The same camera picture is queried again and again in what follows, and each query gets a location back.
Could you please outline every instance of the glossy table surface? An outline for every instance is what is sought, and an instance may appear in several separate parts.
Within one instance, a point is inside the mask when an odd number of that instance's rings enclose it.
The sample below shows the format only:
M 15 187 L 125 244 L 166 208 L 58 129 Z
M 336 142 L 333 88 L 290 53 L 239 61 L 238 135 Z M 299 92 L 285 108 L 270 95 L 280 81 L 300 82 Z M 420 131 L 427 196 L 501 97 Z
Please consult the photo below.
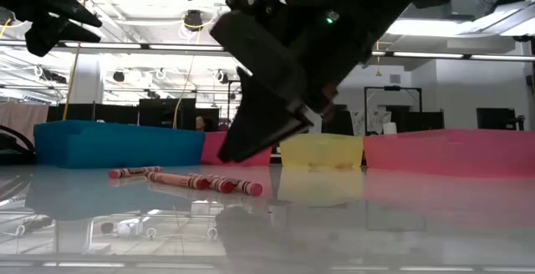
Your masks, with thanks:
M 535 179 L 202 166 L 259 197 L 0 167 L 0 273 L 535 273 Z

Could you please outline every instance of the pink bin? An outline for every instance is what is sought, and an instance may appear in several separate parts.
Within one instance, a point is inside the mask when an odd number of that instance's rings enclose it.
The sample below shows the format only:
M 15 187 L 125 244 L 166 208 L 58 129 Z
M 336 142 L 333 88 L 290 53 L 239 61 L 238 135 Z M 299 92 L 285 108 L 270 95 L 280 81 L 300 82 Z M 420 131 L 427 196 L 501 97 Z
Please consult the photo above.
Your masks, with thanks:
M 364 138 L 369 168 L 463 176 L 535 176 L 535 133 L 442 129 Z
M 217 157 L 227 132 L 206 133 L 204 147 L 202 148 L 201 163 L 203 165 L 229 165 L 229 166 L 269 166 L 271 160 L 271 148 L 240 163 L 223 163 Z

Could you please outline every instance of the plastic bin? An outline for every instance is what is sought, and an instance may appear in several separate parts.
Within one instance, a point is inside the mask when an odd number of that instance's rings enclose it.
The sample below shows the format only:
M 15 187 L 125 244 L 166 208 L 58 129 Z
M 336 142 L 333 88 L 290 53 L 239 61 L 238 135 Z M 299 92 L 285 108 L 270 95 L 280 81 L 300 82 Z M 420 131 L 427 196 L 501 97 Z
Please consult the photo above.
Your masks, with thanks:
M 535 175 L 535 133 L 442 129 L 364 139 L 368 167 L 438 175 Z
M 199 165 L 204 133 L 67 120 L 34 129 L 39 164 L 64 168 Z
M 285 167 L 356 169 L 362 162 L 362 137 L 299 134 L 281 143 Z
M 253 157 L 240 163 L 223 163 L 217 157 L 222 147 L 227 132 L 206 133 L 204 148 L 202 149 L 201 163 L 204 165 L 228 165 L 228 166 L 269 166 L 271 160 L 271 148 L 264 150 Z

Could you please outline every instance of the person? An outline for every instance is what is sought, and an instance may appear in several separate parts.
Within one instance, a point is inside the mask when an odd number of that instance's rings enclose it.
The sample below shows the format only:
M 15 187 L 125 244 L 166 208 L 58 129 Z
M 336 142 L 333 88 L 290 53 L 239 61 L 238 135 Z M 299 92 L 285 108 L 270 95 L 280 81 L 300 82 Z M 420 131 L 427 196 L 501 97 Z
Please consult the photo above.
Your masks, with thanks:
M 205 120 L 200 115 L 195 118 L 195 128 L 197 131 L 201 131 L 201 132 L 204 132 L 206 129 Z

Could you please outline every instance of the yellow bin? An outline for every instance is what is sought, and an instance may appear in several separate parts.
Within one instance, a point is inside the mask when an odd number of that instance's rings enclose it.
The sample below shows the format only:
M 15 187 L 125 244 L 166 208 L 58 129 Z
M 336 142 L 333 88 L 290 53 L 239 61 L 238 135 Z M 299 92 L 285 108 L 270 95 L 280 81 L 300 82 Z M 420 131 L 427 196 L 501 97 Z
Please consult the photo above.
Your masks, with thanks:
M 285 167 L 357 169 L 363 138 L 337 134 L 299 134 L 281 143 Z

